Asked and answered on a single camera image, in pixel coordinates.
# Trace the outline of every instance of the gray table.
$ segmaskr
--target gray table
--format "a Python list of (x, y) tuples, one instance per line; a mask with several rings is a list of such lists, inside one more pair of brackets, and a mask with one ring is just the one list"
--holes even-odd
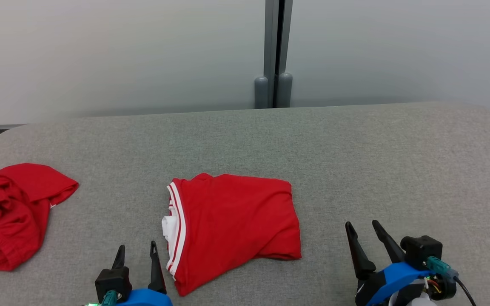
[[(444, 260), (479, 305), (490, 305), (490, 112), (481, 107), (410, 103), (32, 124), (0, 135), (0, 168), (24, 162), (50, 165), (80, 188), (52, 209), (37, 255), (0, 272), (0, 305), (96, 300), (94, 279), (119, 244), (126, 244), (134, 287), (145, 287), (149, 242), (164, 244), (165, 186), (201, 172), (291, 182), (303, 259), (253, 260), (187, 297), (177, 296), (166, 273), (177, 306), (353, 305), (344, 223), (353, 222), (378, 268), (390, 263), (372, 219), (398, 241), (426, 234), (443, 242)], [(459, 290), (440, 304), (468, 301)]]

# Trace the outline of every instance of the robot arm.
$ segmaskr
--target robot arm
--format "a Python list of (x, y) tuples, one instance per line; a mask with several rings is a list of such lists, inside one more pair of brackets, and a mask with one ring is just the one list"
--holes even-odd
[[(372, 225), (393, 263), (375, 272), (376, 266), (360, 246), (353, 225), (345, 224), (358, 279), (356, 306), (429, 306), (435, 305), (431, 300), (455, 296), (459, 274), (440, 260), (441, 242), (429, 236), (405, 237), (398, 246), (378, 221), (374, 220)], [(465, 292), (475, 306), (468, 291)]]
[(150, 243), (151, 275), (146, 289), (132, 290), (130, 269), (124, 266), (124, 245), (120, 246), (111, 269), (103, 269), (95, 281), (99, 304), (87, 306), (171, 306), (154, 241)]

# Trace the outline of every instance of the wire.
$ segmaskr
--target wire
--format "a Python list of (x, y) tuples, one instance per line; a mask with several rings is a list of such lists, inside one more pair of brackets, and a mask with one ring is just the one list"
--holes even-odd
[(440, 285), (438, 285), (438, 283), (436, 283), (432, 279), (427, 279), (426, 281), (427, 281), (427, 283), (430, 283), (430, 285), (436, 287), (436, 289), (438, 289), (438, 291), (440, 291)]
[(455, 281), (459, 284), (459, 286), (461, 286), (462, 290), (464, 291), (464, 294), (466, 294), (466, 296), (468, 297), (468, 300), (470, 300), (470, 303), (472, 304), (472, 306), (477, 306), (476, 302), (474, 302), (474, 299), (470, 295), (470, 292), (468, 292), (468, 289), (466, 289), (466, 286), (464, 286), (464, 283), (462, 283), (462, 281), (456, 276), (453, 277), (453, 279), (455, 279)]
[(438, 294), (441, 294), (441, 291), (438, 289), (438, 287), (436, 287), (436, 286), (434, 286), (434, 285), (433, 285), (432, 287), (433, 287), (433, 288), (434, 288), (436, 291), (438, 291)]

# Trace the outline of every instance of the gray cushion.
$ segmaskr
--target gray cushion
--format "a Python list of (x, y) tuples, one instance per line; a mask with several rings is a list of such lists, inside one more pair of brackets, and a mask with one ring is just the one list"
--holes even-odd
[[(41, 250), (0, 272), (0, 305), (79, 305), (119, 244), (135, 288), (150, 277), (148, 248), (164, 249), (166, 184), (201, 172), (288, 180), (303, 259), (252, 260), (179, 297), (179, 305), (353, 305), (344, 223), (352, 221), (379, 269), (389, 265), (372, 229), (399, 241), (430, 235), (479, 305), (490, 304), (490, 113), (409, 103), (120, 116), (31, 124), (0, 135), (0, 168), (50, 165), (80, 182), (51, 210)], [(167, 261), (168, 254), (162, 252)], [(443, 305), (466, 305), (459, 290)]]

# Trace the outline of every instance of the white wall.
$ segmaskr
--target white wall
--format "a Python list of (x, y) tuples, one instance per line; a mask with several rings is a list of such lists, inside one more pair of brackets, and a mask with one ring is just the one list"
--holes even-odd
[(292, 106), (490, 109), (490, 0), (294, 0), (286, 71)]
[(0, 125), (254, 107), (263, 0), (0, 0)]

